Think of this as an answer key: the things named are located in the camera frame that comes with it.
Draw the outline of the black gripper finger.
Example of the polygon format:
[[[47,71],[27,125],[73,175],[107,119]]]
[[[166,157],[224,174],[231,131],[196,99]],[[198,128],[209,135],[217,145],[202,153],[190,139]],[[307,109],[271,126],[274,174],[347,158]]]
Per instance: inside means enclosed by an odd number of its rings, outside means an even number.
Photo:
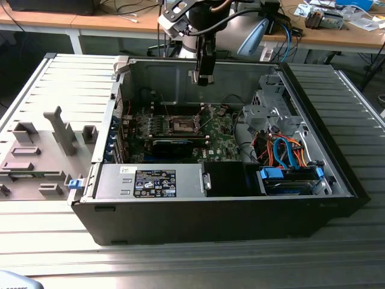
[[[200,86],[207,86],[214,72],[217,52],[215,34],[204,34],[197,38],[196,80]]]

